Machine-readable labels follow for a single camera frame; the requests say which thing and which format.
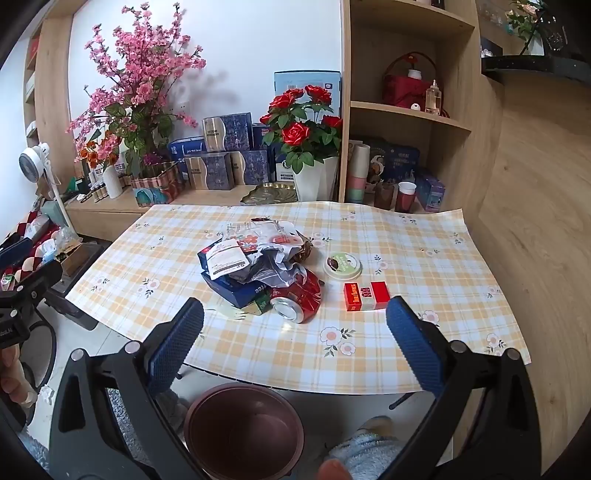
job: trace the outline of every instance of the white wall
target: white wall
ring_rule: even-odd
[[[27,147],[22,109],[27,48],[28,39],[19,40],[0,70],[0,243],[30,211],[37,189],[18,166]]]
[[[77,117],[88,107],[89,91],[109,85],[96,71],[84,44],[92,27],[103,24],[103,37],[114,55],[112,31],[131,30],[123,5],[140,1],[89,0],[74,16],[70,40],[70,110]],[[152,24],[172,22],[173,0],[151,0]],[[340,0],[180,0],[186,9],[183,34],[203,46],[207,67],[187,72],[170,93],[176,109],[184,107],[198,121],[208,116],[267,112],[273,99],[273,73],[282,70],[340,70]],[[176,123],[174,138],[196,135]]]

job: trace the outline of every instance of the stacked paper cups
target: stacked paper cups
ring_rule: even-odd
[[[355,145],[347,168],[346,202],[363,203],[369,171],[369,159],[369,145]]]

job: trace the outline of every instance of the red box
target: red box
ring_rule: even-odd
[[[382,310],[390,301],[388,286],[383,281],[373,281],[370,285],[346,283],[343,288],[347,312],[363,310]]]

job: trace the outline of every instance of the white fan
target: white fan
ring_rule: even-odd
[[[49,161],[49,145],[42,143],[40,145],[36,145],[35,147],[26,148],[25,151],[21,153],[21,156],[18,157],[18,164],[21,167],[21,171],[25,178],[32,183],[37,183],[45,171],[47,181],[53,189],[53,193],[56,197],[57,204],[60,206],[61,213],[66,219],[68,227],[70,227],[72,231],[75,231],[72,221],[66,212],[66,207],[61,201],[60,192],[57,188],[53,173],[51,172],[51,163]]]

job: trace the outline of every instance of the plaid tablecloth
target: plaid tablecloth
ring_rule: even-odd
[[[475,352],[530,355],[501,289],[470,238],[461,210],[401,215],[368,206],[292,203],[260,207],[156,205],[77,283],[67,299],[131,339],[144,340],[188,297],[206,307],[223,300],[202,279],[197,253],[230,222],[289,220],[312,239],[306,267],[326,282],[320,311],[305,325],[273,311],[241,322],[206,312],[186,362],[239,380],[322,393],[420,390],[385,322],[384,310],[346,312],[342,283],[321,264],[330,252],[361,259],[358,281],[384,280],[448,340]]]

